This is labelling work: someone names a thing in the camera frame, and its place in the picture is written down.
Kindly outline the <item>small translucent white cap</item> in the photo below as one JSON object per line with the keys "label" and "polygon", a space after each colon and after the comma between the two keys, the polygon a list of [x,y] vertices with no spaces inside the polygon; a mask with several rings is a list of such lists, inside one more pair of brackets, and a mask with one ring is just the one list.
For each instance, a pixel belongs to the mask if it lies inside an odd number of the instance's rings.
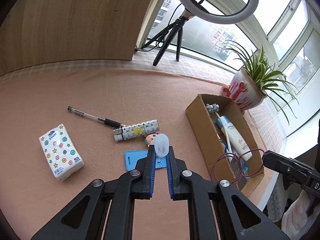
{"label": "small translucent white cap", "polygon": [[164,158],[167,156],[169,153],[169,138],[167,135],[163,133],[158,134],[152,143],[158,158]]}

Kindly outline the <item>white sunscreen bottle blue cap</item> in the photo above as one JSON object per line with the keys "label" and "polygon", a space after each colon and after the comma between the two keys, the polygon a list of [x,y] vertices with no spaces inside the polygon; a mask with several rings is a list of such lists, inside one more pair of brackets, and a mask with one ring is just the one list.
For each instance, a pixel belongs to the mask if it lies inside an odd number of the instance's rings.
{"label": "white sunscreen bottle blue cap", "polygon": [[242,135],[238,132],[236,127],[228,120],[226,116],[221,116],[225,125],[226,131],[229,136],[231,146],[235,149],[243,161],[248,161],[252,157],[251,150],[248,144],[245,142]]}

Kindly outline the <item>white neck massager roller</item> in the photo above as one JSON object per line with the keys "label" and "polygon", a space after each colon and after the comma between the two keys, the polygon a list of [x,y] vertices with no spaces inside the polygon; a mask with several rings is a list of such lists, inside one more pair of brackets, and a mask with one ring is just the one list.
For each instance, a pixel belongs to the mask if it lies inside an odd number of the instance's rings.
{"label": "white neck massager roller", "polygon": [[225,128],[225,125],[223,123],[223,119],[221,118],[221,116],[218,114],[218,111],[219,111],[219,105],[214,103],[214,104],[206,104],[206,109],[208,111],[209,114],[215,114],[216,117],[217,117],[217,126],[220,127],[222,133],[225,135],[226,137],[226,143],[227,143],[227,146],[226,146],[226,154],[227,156],[231,157],[232,155],[232,148],[231,148],[231,143],[230,143],[230,140],[229,140],[229,136],[228,136],[228,133],[226,131],[226,128]]}

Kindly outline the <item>orange cartoon toy figure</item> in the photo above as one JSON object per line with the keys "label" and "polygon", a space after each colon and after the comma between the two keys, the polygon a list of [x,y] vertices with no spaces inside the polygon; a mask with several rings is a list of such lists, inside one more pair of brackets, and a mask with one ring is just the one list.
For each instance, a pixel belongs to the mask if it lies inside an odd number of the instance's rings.
{"label": "orange cartoon toy figure", "polygon": [[157,137],[158,133],[151,133],[145,136],[144,139],[144,143],[147,147],[149,147],[151,145],[151,142],[153,141],[153,139],[155,139],[155,137]]}

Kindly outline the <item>patterned white lighter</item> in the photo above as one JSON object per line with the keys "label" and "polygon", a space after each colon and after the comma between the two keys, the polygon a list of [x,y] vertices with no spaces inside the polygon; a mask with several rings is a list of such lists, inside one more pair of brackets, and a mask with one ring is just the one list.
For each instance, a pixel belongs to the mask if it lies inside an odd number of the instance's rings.
{"label": "patterned white lighter", "polygon": [[157,131],[159,131],[159,122],[155,119],[138,124],[121,126],[120,128],[114,129],[113,133],[115,141],[123,141],[149,135]]}

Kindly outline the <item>open cardboard box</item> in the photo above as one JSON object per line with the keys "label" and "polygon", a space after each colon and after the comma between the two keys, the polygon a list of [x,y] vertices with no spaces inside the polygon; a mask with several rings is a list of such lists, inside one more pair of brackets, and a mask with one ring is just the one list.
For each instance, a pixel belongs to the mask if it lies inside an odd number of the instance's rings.
{"label": "open cardboard box", "polygon": [[[216,114],[210,114],[206,109],[207,105],[212,104],[217,104],[219,106],[218,114],[221,117],[225,116],[238,130],[248,145],[246,150],[253,151],[250,159],[244,162],[245,168],[248,169],[245,175],[251,175],[251,178],[238,178],[239,163],[233,159],[234,164],[232,165],[230,159],[225,156],[223,144],[227,142],[226,137],[216,123]],[[264,177],[262,152],[258,150],[264,146],[256,143],[237,104],[224,96],[199,94],[185,112],[206,162],[211,180],[217,182],[221,179],[227,179],[245,196],[252,195]]]}

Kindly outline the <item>black gel pen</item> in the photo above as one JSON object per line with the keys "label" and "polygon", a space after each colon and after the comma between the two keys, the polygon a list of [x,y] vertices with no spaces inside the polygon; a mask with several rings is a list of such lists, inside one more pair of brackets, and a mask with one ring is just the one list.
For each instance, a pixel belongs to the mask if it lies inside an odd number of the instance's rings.
{"label": "black gel pen", "polygon": [[113,128],[120,128],[120,127],[124,127],[124,124],[120,123],[120,122],[117,122],[117,121],[114,121],[114,120],[111,120],[111,119],[108,119],[108,118],[101,118],[101,117],[98,117],[98,116],[95,116],[95,115],[91,115],[91,114],[88,114],[88,113],[85,113],[81,110],[78,110],[78,109],[75,109],[71,106],[68,106],[67,110],[69,112],[72,112],[76,115],[79,115],[79,116],[82,116],[84,118],[88,118],[88,119],[92,119],[94,121],[97,121],[97,122],[100,122],[102,124],[105,124],[106,126],[110,126],[110,127],[113,127]]}

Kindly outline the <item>patterned tissue pack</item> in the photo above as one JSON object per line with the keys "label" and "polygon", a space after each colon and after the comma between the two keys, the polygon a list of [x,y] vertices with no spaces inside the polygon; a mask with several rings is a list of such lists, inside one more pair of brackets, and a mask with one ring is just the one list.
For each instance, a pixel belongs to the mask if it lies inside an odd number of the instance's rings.
{"label": "patterned tissue pack", "polygon": [[50,129],[39,137],[47,163],[59,181],[64,181],[84,166],[64,124]]}

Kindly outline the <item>red white pot saucer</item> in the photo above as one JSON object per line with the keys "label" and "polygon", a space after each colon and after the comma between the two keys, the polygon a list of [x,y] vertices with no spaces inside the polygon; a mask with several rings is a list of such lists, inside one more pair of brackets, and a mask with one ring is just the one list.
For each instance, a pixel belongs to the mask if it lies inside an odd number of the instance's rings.
{"label": "red white pot saucer", "polygon": [[231,97],[231,93],[230,93],[229,87],[223,86],[221,88],[221,95],[225,96],[227,98],[230,98]]}

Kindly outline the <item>green spider plant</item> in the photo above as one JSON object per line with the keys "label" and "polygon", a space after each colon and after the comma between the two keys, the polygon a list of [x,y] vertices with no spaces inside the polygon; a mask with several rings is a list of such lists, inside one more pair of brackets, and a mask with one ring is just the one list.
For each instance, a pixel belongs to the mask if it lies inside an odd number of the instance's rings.
{"label": "green spider plant", "polygon": [[292,99],[297,100],[294,92],[297,87],[287,81],[285,74],[281,70],[278,70],[274,64],[269,63],[264,47],[248,52],[244,46],[234,40],[225,40],[223,44],[226,46],[225,50],[231,51],[238,56],[237,59],[242,62],[242,69],[257,86],[258,91],[275,103],[282,111],[285,119],[289,121],[284,107],[272,98],[269,93],[276,95],[293,113],[289,100],[285,99],[284,95],[289,95]]}

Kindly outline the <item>red white flower pot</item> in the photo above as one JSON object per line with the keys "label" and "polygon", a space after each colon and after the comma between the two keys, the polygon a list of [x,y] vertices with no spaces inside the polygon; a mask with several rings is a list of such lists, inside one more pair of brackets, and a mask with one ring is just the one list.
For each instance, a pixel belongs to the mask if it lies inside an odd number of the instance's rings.
{"label": "red white flower pot", "polygon": [[228,91],[228,97],[237,104],[241,112],[259,106],[266,98],[244,68],[234,74]]}

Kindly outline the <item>black tripod stand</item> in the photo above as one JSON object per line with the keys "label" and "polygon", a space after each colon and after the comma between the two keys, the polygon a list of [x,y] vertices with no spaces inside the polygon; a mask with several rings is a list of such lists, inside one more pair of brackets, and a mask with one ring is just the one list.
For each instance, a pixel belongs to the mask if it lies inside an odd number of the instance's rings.
{"label": "black tripod stand", "polygon": [[176,61],[178,62],[180,59],[181,45],[182,45],[182,37],[183,37],[183,26],[194,17],[193,14],[188,14],[189,11],[185,9],[182,15],[177,18],[173,23],[170,23],[176,10],[181,6],[180,3],[174,12],[171,15],[171,18],[167,24],[167,26],[162,29],[159,33],[157,33],[152,39],[150,39],[146,44],[142,46],[142,48],[135,48],[135,53],[141,52],[150,52],[156,48],[159,49],[154,61],[153,66],[157,66],[163,57],[164,53],[167,51],[168,47],[171,45],[173,39],[177,36],[177,45],[176,45]]}

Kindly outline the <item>light wooden board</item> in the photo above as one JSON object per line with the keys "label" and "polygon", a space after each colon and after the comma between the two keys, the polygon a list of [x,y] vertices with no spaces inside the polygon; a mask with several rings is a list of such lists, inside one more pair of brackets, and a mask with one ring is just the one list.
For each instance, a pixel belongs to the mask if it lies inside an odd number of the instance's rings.
{"label": "light wooden board", "polygon": [[1,24],[1,74],[68,60],[131,60],[150,2],[17,0]]}

